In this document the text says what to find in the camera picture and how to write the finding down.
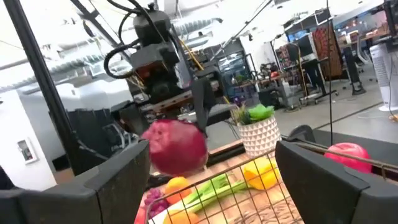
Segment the gray floor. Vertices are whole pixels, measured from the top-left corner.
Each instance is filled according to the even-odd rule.
[[[354,97],[351,96],[351,87],[347,81],[332,82],[332,89],[339,92],[338,96],[332,95],[332,120],[336,121],[333,123],[333,132],[398,143],[398,123],[389,120],[388,112],[377,109],[382,100],[378,84],[375,80],[369,81],[370,78],[375,78],[373,68],[367,68],[365,73],[360,74],[360,78],[367,93]],[[285,135],[301,124],[308,124],[314,129],[321,127],[321,130],[330,130],[328,97],[317,105],[306,106],[296,112],[278,110],[275,116],[281,133]],[[207,127],[207,132],[209,150],[236,140],[224,122]]]

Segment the orange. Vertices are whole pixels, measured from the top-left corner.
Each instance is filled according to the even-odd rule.
[[[163,221],[163,224],[195,224],[198,223],[199,217],[195,213],[190,213],[186,211],[169,211],[169,215]]]
[[[185,187],[188,187],[190,184],[187,179],[184,177],[174,177],[173,179],[169,180],[164,190],[164,194],[168,195],[171,193],[175,193]],[[175,204],[181,201],[183,198],[191,194],[191,189],[183,190],[179,193],[171,195],[166,198],[166,200],[171,204]]]

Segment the wire basket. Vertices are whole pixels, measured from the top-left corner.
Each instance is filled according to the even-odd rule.
[[[386,178],[386,172],[397,172],[398,167],[384,164],[378,161],[372,161],[367,159],[362,159],[346,154],[342,154],[339,152],[330,152],[326,149],[314,145],[314,144],[306,144],[300,143],[297,144],[305,149],[309,149],[314,152],[318,153],[325,153],[329,152],[332,154],[336,154],[339,156],[346,156],[351,159],[357,159],[362,162],[367,162],[372,164],[374,167],[380,168],[381,175],[383,176],[384,180],[388,180],[389,182],[393,182]],[[194,184],[181,189],[177,192],[174,192],[169,195],[165,195],[164,197],[156,200],[151,205],[147,207],[147,216],[146,216],[146,223],[150,224],[161,224],[161,223],[173,223],[173,224],[182,224],[182,223],[278,223],[278,224],[287,224],[287,223],[304,223],[300,217],[299,211],[297,210],[293,200],[290,197],[290,194],[284,185],[282,178],[279,174],[279,169],[271,154],[274,154],[274,150],[269,151],[263,155],[257,156],[255,158],[249,158],[247,154],[241,154],[240,156],[234,157],[229,159],[228,161],[222,162],[220,164],[216,164],[207,170],[205,170],[201,174],[194,175],[193,178],[189,178],[190,180],[197,181]],[[265,172],[259,172],[261,167],[257,165],[257,159],[260,157],[265,157],[271,164],[272,168],[266,170]],[[251,163],[253,161],[254,165],[256,166],[257,175],[248,179],[245,178],[244,175],[244,167],[245,165]],[[184,190],[191,189],[193,191],[198,191],[198,189],[205,184],[206,182],[210,181],[213,190],[215,190],[214,185],[212,183],[212,179],[221,175],[226,174],[228,185],[232,189],[232,185],[238,181],[242,180],[242,184],[246,185],[246,187],[252,186],[252,181],[260,180],[262,183],[263,189],[265,190],[256,190],[253,188],[248,188],[246,190],[240,191],[233,191],[228,196],[222,197],[221,195],[215,194],[215,198],[209,198],[207,200],[213,199],[214,201],[207,205],[204,200],[199,200],[195,205],[200,205],[201,210],[196,212],[197,217],[194,220],[191,220],[190,215],[188,215],[188,211],[192,206],[190,204],[183,205],[183,209],[178,210],[177,212],[174,210],[173,205],[163,211],[163,215],[157,215],[154,218],[149,218],[149,211],[151,210],[154,203],[158,202],[159,200],[163,200],[171,195],[177,195],[183,192]],[[264,182],[264,175],[273,175],[276,178],[276,183],[274,185],[269,185],[269,183]],[[174,222],[173,217],[177,214],[184,214],[185,221],[184,222]]]

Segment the green plant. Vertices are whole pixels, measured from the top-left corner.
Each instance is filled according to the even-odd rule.
[[[243,104],[240,108],[232,110],[231,114],[236,124],[248,125],[270,118],[274,114],[274,107],[258,104],[251,109],[247,109],[246,105]]]

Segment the red onion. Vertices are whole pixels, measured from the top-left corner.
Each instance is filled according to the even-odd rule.
[[[186,176],[207,162],[206,140],[192,123],[179,120],[157,120],[142,135],[149,140],[150,159],[161,173]]]

